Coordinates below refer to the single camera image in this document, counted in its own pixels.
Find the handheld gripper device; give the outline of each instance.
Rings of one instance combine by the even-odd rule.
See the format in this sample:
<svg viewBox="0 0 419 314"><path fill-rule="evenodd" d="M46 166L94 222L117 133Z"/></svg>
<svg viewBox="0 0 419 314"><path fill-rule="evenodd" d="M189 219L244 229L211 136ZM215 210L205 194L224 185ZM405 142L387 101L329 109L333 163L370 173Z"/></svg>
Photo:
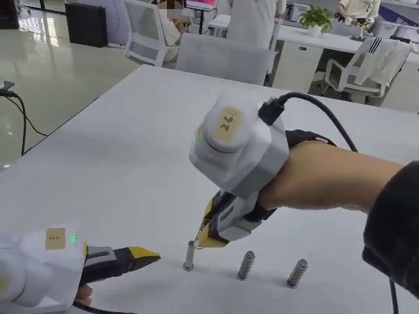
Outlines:
<svg viewBox="0 0 419 314"><path fill-rule="evenodd" d="M220 96L197 129L189 159L221 190L205 208L195 247L224 247L248 236L272 211L259 191L288 158L283 106Z"/></svg>
<svg viewBox="0 0 419 314"><path fill-rule="evenodd" d="M72 305L86 312L111 313L75 302L77 289L159 259L142 247L88 246L78 222L18 239L0 234L0 313L66 314Z"/></svg>

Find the printed number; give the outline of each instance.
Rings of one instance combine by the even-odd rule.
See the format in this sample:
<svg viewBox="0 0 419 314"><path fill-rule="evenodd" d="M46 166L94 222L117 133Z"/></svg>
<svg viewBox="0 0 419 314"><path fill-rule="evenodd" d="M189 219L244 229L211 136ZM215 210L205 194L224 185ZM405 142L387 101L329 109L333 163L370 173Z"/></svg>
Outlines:
<svg viewBox="0 0 419 314"><path fill-rule="evenodd" d="M237 113L235 113L235 112L229 112L229 114L231 115L230 117L224 117L224 121L226 121L227 123L231 123L231 122L233 122L234 121L234 116L236 116L237 115ZM226 131L226 132L228 132L228 129L230 128L230 124L223 124L223 125L221 125L220 126L220 128L224 128L224 130Z"/></svg>

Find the green plant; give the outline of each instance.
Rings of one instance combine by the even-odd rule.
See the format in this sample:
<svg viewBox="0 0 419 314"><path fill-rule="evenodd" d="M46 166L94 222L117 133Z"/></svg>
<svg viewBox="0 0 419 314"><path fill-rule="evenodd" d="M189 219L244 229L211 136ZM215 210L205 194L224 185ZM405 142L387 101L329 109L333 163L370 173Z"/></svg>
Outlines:
<svg viewBox="0 0 419 314"><path fill-rule="evenodd" d="M310 8L301 13L300 23L305 27L320 26L321 32L329 31L332 26L332 12L321 7L310 5Z"/></svg>

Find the computer screen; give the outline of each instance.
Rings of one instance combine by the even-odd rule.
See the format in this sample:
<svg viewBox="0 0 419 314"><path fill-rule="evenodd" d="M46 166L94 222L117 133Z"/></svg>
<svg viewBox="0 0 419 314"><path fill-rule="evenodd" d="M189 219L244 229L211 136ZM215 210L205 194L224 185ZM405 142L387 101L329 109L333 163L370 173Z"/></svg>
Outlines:
<svg viewBox="0 0 419 314"><path fill-rule="evenodd" d="M187 0L187 8L210 11L214 9L215 0Z"/></svg>

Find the black stripes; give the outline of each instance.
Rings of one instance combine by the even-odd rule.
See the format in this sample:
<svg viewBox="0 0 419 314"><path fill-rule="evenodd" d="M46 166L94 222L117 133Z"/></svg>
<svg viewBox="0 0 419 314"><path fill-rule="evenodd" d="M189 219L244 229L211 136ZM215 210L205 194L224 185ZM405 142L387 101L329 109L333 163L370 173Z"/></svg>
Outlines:
<svg viewBox="0 0 419 314"><path fill-rule="evenodd" d="M374 54L376 52L378 46L381 43L381 40L382 40L381 38L374 39L374 42L372 43L372 45L368 49L369 54Z"/></svg>

